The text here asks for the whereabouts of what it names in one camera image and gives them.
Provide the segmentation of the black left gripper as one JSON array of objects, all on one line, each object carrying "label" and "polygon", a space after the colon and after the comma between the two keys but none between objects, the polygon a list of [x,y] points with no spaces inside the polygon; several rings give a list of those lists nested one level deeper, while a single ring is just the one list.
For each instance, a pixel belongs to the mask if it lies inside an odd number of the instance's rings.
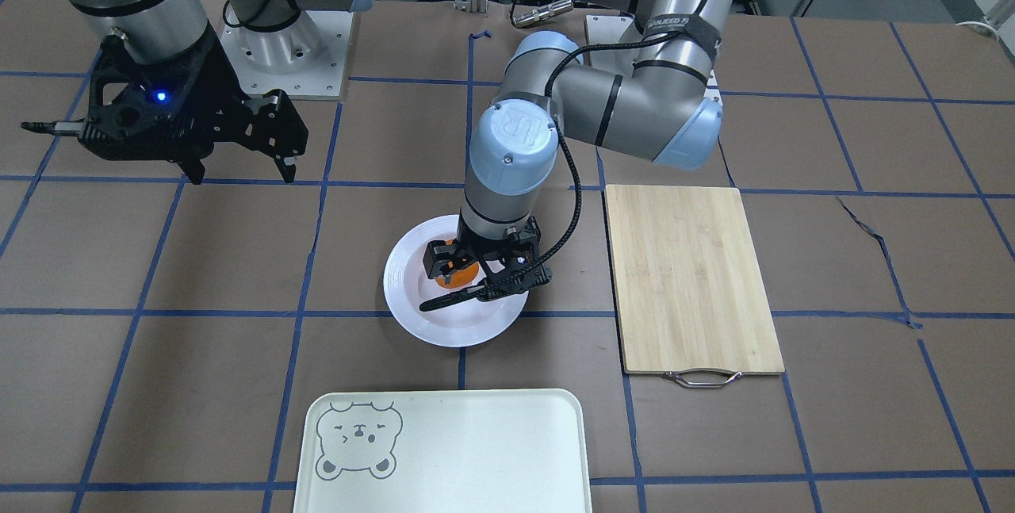
[{"label": "black left gripper", "polygon": [[489,239],[473,232],[458,218],[456,238],[449,243],[432,239],[424,248],[422,265],[430,279],[443,279],[478,265],[485,277],[478,283],[466,282],[466,288],[454,290],[443,300],[498,300],[522,295],[530,288],[547,285],[551,269],[538,259],[541,231],[530,216],[519,227],[507,228],[507,238]]}]

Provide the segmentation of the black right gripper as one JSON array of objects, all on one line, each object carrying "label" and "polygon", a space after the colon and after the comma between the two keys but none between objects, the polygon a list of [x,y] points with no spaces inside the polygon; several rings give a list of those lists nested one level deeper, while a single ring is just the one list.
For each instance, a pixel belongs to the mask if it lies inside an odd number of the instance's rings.
[{"label": "black right gripper", "polygon": [[304,155],[308,127],[285,90],[249,98],[211,25],[189,49],[155,64],[135,62],[118,36],[99,44],[88,113],[76,136],[108,161],[180,161],[192,185],[216,142],[268,155],[286,184]]}]

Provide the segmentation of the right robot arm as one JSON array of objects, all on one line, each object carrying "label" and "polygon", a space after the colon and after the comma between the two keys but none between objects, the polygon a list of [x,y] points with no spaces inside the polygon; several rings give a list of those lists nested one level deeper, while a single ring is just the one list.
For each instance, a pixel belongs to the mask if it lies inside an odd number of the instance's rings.
[{"label": "right robot arm", "polygon": [[293,183],[308,127],[293,104],[314,70],[333,70],[337,35],[315,13],[369,10],[373,0],[228,0],[217,33],[200,0],[68,0],[98,34],[83,119],[25,122],[69,136],[104,161],[166,161],[191,183],[217,144],[275,163]]}]

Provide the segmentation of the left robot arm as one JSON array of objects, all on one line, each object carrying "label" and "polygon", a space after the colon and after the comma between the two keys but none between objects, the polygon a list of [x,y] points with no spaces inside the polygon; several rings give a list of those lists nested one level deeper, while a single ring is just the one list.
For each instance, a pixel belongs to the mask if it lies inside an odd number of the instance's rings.
[{"label": "left robot arm", "polygon": [[558,155],[580,192],[566,141],[685,170],[710,155],[722,108],[706,89],[732,0],[581,1],[628,13],[631,28],[619,43],[577,47],[541,30],[519,44],[469,144],[456,237],[428,243],[422,256],[435,281],[473,265],[485,275],[423,302],[422,311],[492,302],[550,281],[546,263],[579,223],[581,195],[548,250],[532,212]]}]

